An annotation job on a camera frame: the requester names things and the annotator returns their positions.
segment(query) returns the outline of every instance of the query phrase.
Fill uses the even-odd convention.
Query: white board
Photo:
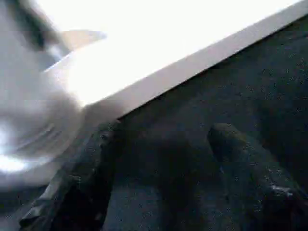
[[[119,118],[308,13],[308,0],[37,0],[60,31],[101,31],[62,74]]]

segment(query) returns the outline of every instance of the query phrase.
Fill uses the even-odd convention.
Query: black surface
[[[308,18],[123,118],[103,230],[239,230],[206,140],[214,122],[257,138],[307,189],[307,28]],[[0,228],[14,230],[23,208],[12,213],[16,194],[0,198]]]

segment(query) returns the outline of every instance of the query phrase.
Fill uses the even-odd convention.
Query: dark fabric
[[[206,140],[217,122],[258,139],[307,190],[307,36],[305,18],[123,118],[103,230],[239,230]]]

